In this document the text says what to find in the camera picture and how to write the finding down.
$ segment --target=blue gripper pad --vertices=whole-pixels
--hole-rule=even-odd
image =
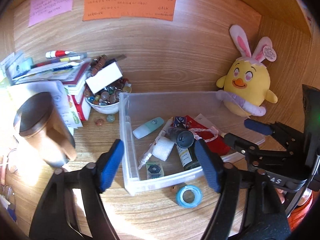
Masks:
[[[224,173],[221,157],[217,153],[211,152],[203,139],[195,142],[195,154],[202,166],[209,187],[215,192],[221,193]]]
[[[263,122],[258,122],[256,120],[252,120],[249,118],[244,120],[244,126],[247,129],[261,133],[266,136],[273,134],[273,129],[271,128],[271,126],[269,124],[266,124]]]
[[[110,188],[124,154],[124,143],[117,139],[110,150],[103,153],[96,162],[100,193]]]

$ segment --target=stack of books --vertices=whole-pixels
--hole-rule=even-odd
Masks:
[[[89,118],[91,106],[84,100],[85,80],[90,74],[91,58],[85,58],[82,62],[56,62],[30,69],[23,75],[12,79],[14,85],[43,81],[61,82],[64,87],[65,97],[68,99],[69,122],[68,128],[82,127],[82,121]]]
[[[91,59],[88,58],[81,63],[79,71],[68,77],[68,80],[62,81],[65,89],[68,91],[68,100],[72,111],[76,111],[80,119],[79,126],[82,121],[89,119],[91,110],[90,104],[84,100],[85,80],[90,74]]]

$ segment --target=blue tape roll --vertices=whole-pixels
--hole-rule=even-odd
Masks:
[[[195,195],[195,199],[193,200],[192,203],[188,203],[183,200],[183,197],[182,197],[183,193],[185,193],[187,190],[191,190],[192,193]],[[176,201],[178,205],[183,208],[194,208],[200,204],[201,200],[202,200],[202,192],[198,187],[194,185],[186,185],[182,187],[181,189],[179,189],[176,195]]]

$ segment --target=red envelope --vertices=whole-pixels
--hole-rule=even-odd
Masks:
[[[208,129],[207,127],[203,126],[202,124],[199,124],[197,121],[192,119],[190,116],[186,115],[185,117],[187,118],[187,129]],[[202,137],[204,140],[211,139],[214,137],[214,135],[210,131],[196,132],[196,134]],[[212,152],[217,153],[219,156],[226,155],[228,151],[231,149],[228,145],[224,143],[223,138],[220,135],[218,135],[218,137],[215,140],[206,142],[206,144]]]

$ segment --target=white bowl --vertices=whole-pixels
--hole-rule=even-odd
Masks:
[[[119,112],[119,102],[114,103],[112,105],[107,105],[107,106],[97,106],[97,105],[90,103],[87,98],[86,98],[86,100],[92,106],[92,108],[94,110],[98,111],[99,113],[115,114],[115,113]]]

